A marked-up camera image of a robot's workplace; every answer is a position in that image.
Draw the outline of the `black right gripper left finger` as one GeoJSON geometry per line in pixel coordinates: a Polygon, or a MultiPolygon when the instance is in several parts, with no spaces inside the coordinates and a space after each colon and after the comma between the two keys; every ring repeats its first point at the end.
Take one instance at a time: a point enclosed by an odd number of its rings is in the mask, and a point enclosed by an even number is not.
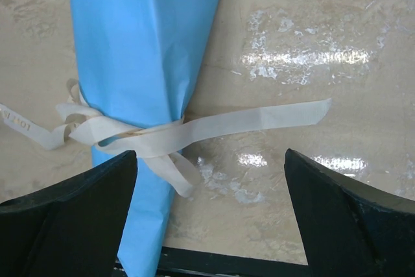
{"type": "Polygon", "coordinates": [[[126,151],[1,203],[1,275],[111,276],[136,178],[126,151]]]}

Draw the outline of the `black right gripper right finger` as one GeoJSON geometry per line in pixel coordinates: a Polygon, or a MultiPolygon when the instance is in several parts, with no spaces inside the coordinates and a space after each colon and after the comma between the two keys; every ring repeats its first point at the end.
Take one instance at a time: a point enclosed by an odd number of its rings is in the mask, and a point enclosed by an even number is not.
{"type": "Polygon", "coordinates": [[[288,149],[290,199],[313,276],[413,276],[414,201],[288,149]]]}

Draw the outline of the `cream printed ribbon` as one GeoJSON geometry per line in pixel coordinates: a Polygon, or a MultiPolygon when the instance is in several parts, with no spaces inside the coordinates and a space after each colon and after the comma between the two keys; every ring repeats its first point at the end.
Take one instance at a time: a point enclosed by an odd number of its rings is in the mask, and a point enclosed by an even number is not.
{"type": "Polygon", "coordinates": [[[62,125],[48,131],[1,105],[6,125],[54,150],[68,139],[95,147],[106,154],[135,151],[147,167],[183,196],[199,183],[198,169],[179,151],[205,139],[258,130],[309,126],[319,123],[331,107],[331,99],[253,108],[142,129],[103,115],[84,100],[78,81],[67,81],[69,98],[56,106],[62,125]]]}

